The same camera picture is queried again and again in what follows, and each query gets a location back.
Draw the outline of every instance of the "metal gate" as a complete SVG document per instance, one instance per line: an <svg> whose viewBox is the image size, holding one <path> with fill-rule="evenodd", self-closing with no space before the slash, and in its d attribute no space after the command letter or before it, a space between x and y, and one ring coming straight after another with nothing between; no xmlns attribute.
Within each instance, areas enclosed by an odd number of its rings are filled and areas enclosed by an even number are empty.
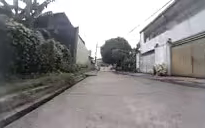
<svg viewBox="0 0 205 128"><path fill-rule="evenodd" d="M205 78L205 38L172 47L172 74Z"/></svg>
<svg viewBox="0 0 205 128"><path fill-rule="evenodd" d="M140 71L144 73L153 73L153 66L155 64L155 53L151 51L140 57Z"/></svg>

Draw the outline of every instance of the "building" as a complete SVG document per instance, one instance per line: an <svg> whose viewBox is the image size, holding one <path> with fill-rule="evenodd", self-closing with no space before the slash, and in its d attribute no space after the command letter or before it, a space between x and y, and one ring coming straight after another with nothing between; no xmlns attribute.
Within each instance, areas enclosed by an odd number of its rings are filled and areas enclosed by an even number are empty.
<svg viewBox="0 0 205 128"><path fill-rule="evenodd" d="M40 16L35 22L35 28L48 30L54 39L66 45L74 63L89 64L89 51L79 35L79 27L74 27L65 13Z"/></svg>
<svg viewBox="0 0 205 128"><path fill-rule="evenodd" d="M89 65L90 56L91 54L87 50L84 40L79 36L76 48L76 63L81 65Z"/></svg>
<svg viewBox="0 0 205 128"><path fill-rule="evenodd" d="M152 73L205 78L205 0L175 0L140 32L137 68Z"/></svg>

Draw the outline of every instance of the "street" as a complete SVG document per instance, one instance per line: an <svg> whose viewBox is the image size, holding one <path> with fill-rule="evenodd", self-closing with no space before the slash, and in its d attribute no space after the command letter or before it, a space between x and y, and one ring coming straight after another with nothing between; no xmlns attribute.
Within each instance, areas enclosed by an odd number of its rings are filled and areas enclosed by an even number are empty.
<svg viewBox="0 0 205 128"><path fill-rule="evenodd" d="M205 89L98 72L7 128L205 128Z"/></svg>

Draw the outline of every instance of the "sky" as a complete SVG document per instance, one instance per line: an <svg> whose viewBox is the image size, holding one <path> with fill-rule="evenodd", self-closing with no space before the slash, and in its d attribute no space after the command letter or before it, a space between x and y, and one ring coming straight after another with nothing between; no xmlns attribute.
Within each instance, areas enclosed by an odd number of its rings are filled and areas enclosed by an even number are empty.
<svg viewBox="0 0 205 128"><path fill-rule="evenodd" d="M96 44L124 37L132 47L139 42L139 31L146 19L170 0L55 0L46 11L65 12L95 56Z"/></svg>

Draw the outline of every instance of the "bush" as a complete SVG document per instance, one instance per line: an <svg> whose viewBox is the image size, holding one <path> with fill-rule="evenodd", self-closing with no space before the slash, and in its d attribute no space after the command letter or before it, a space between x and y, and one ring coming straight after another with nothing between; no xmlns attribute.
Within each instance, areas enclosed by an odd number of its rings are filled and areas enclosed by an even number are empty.
<svg viewBox="0 0 205 128"><path fill-rule="evenodd" d="M38 71L37 47L42 44L39 33L13 20L6 22L6 29L13 52L12 73L31 74Z"/></svg>
<svg viewBox="0 0 205 128"><path fill-rule="evenodd" d="M54 39L45 40L40 31L26 28L13 20L6 22L7 37L13 53L10 71L13 74L41 74L65 71L71 54L65 45Z"/></svg>
<svg viewBox="0 0 205 128"><path fill-rule="evenodd" d="M154 74L158 76L167 75L167 66L166 64L157 64L154 66Z"/></svg>
<svg viewBox="0 0 205 128"><path fill-rule="evenodd" d="M59 42L53 39L47 40L38 47L41 72L65 71L70 64L70 52Z"/></svg>

